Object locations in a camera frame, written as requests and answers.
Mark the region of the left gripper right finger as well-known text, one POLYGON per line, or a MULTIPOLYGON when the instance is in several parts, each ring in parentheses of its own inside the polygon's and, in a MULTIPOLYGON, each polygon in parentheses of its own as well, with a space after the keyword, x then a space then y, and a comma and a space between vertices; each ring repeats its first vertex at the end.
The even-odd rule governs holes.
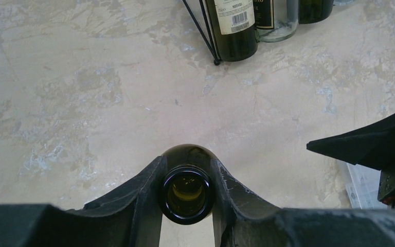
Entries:
POLYGON ((395 246, 393 209, 280 208, 211 161, 216 246, 395 246))

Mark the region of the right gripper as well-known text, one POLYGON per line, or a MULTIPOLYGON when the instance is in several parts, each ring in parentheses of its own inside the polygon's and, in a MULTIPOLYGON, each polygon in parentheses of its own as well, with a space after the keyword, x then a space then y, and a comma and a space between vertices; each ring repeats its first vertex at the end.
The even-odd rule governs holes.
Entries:
POLYGON ((352 165, 382 169, 378 201, 395 209, 395 113, 344 134, 310 141, 306 149, 352 165))

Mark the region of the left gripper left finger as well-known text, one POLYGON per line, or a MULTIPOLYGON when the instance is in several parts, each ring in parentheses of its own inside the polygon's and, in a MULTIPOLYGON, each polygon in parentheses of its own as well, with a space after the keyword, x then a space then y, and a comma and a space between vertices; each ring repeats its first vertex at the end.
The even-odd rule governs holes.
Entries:
POLYGON ((0 246, 158 246, 158 191, 166 172, 167 160, 159 156, 79 210, 0 204, 0 246))

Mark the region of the green bottle silver foil neck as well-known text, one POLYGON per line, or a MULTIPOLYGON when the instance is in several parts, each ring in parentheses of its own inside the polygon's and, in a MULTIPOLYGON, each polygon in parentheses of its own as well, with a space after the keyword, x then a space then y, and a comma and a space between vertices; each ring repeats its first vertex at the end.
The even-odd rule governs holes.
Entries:
POLYGON ((202 146, 181 144, 168 149, 163 157, 167 161, 167 174, 159 189, 163 214, 180 225, 207 218, 215 201, 210 168, 217 156, 202 146))

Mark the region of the dark green bottle white label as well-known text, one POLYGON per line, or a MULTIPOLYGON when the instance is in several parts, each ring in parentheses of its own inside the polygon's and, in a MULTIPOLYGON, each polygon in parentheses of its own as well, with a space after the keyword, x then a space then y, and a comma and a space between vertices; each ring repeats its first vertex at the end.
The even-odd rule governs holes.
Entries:
POLYGON ((312 24, 331 15, 334 0, 300 0, 299 24, 312 24))

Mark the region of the clear slender glass bottle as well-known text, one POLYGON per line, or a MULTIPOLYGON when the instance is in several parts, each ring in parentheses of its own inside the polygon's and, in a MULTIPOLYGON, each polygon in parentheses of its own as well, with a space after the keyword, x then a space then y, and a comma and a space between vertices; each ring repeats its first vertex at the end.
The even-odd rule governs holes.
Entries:
POLYGON ((256 37, 274 43, 294 35, 299 23, 298 0, 255 0, 256 37))

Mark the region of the dark green wine bottle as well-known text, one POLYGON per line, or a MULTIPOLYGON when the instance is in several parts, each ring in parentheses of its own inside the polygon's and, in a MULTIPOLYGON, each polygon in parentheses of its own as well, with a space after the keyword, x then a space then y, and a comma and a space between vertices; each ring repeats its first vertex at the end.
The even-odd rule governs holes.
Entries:
POLYGON ((209 0, 206 7, 216 50, 225 62, 238 62, 258 49, 252 0, 209 0))

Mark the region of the clear bottle black cap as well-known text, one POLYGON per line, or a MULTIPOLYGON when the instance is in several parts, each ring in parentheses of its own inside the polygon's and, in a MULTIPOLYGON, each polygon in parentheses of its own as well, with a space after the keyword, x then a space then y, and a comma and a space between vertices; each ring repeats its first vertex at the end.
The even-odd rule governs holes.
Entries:
POLYGON ((344 6, 354 2, 354 0, 334 0, 333 4, 337 6, 344 6))

